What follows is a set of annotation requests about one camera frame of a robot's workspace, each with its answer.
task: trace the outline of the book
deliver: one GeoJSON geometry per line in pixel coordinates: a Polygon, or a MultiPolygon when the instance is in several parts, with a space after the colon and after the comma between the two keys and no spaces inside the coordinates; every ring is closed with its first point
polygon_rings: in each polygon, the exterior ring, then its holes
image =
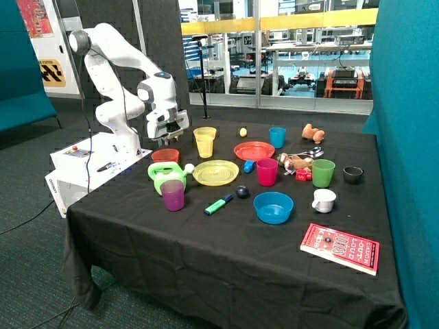
{"type": "Polygon", "coordinates": [[[360,236],[311,224],[300,250],[375,276],[379,243],[360,236]]]}

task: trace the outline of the glass window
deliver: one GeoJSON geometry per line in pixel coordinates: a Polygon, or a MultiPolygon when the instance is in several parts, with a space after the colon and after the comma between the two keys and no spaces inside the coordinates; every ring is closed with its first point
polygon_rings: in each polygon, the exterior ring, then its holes
{"type": "Polygon", "coordinates": [[[191,103],[370,113],[377,6],[180,0],[191,103]],[[193,40],[198,34],[206,34],[201,47],[193,40]]]}

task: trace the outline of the yellow ball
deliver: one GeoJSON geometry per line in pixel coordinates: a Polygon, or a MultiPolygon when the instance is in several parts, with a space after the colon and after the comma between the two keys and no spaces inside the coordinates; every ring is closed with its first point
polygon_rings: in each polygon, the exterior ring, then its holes
{"type": "Polygon", "coordinates": [[[247,129],[246,128],[241,128],[241,130],[239,131],[239,135],[241,137],[247,136],[247,129]]]}

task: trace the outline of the brown teddy bear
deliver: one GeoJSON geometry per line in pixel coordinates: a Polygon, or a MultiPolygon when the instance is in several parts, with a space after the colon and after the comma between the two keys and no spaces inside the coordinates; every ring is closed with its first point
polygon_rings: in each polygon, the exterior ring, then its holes
{"type": "Polygon", "coordinates": [[[288,156],[286,153],[282,153],[278,157],[278,161],[279,164],[287,170],[305,169],[306,171],[311,172],[313,166],[312,158],[302,159],[300,156],[288,156]]]}
{"type": "Polygon", "coordinates": [[[312,124],[308,123],[303,128],[302,137],[308,141],[314,141],[315,144],[320,144],[324,139],[324,131],[313,128],[312,124]]]}

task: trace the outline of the black cup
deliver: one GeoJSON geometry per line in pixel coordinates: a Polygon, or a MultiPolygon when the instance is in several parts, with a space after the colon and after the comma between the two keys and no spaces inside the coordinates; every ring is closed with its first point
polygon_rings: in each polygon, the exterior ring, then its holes
{"type": "Polygon", "coordinates": [[[343,169],[344,181],[348,184],[356,185],[361,180],[363,169],[357,167],[345,167],[343,169]]]}

